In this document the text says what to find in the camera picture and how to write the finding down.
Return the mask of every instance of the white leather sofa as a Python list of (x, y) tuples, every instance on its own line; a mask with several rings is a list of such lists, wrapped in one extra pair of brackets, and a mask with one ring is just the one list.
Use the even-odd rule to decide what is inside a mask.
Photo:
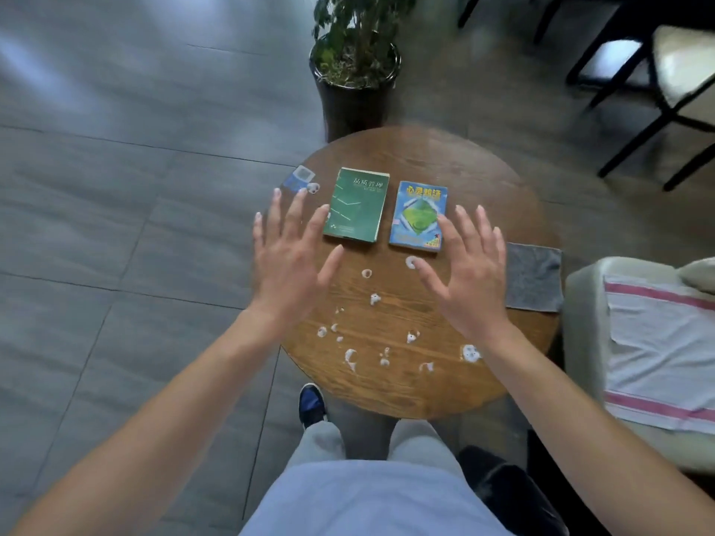
[[(683, 275), (673, 267), (623, 257), (602, 259), (568, 276), (562, 314), (566, 373), (601, 404), (613, 346), (604, 274), (685, 285)], [(715, 473), (715, 435), (669, 431), (629, 421), (623, 424), (679, 468)]]

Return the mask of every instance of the red stripe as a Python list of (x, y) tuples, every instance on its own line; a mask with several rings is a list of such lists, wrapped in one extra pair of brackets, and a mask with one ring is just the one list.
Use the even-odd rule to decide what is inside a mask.
[(704, 419), (706, 421), (715, 422), (715, 410), (711, 408), (688, 410), (686, 408), (667, 405), (664, 402), (642, 399), (638, 396), (623, 395), (622, 393), (615, 393), (613, 391), (605, 391), (604, 394), (606, 402), (610, 402), (612, 405), (633, 408), (651, 414), (675, 417), (676, 419)]
[(628, 284), (615, 284), (606, 282), (606, 291), (608, 293), (621, 293), (625, 295), (639, 295), (640, 297), (648, 297), (649, 299), (657, 299), (659, 301), (670, 301), (671, 303), (687, 304), (696, 306), (699, 309), (715, 310), (715, 301), (704, 301), (697, 297), (689, 295), (679, 295), (664, 291), (662, 289), (648, 288), (645, 286), (630, 286)]

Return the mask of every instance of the gray towel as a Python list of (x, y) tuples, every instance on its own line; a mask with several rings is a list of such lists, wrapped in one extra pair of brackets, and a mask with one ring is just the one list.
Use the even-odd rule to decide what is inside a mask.
[(506, 306), (559, 312), (563, 304), (561, 251), (511, 242), (506, 250)]

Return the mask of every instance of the towel with pink stripes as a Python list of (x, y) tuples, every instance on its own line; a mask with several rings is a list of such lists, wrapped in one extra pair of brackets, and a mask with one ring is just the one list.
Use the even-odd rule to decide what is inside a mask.
[(611, 322), (606, 409), (628, 421), (715, 434), (715, 297), (605, 275)]

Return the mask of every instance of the t-shirt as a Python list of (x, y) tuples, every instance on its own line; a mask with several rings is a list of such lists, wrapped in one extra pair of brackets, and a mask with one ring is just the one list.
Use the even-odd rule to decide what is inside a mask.
[(241, 536), (508, 536), (464, 479), (396, 461), (324, 461), (287, 469)]

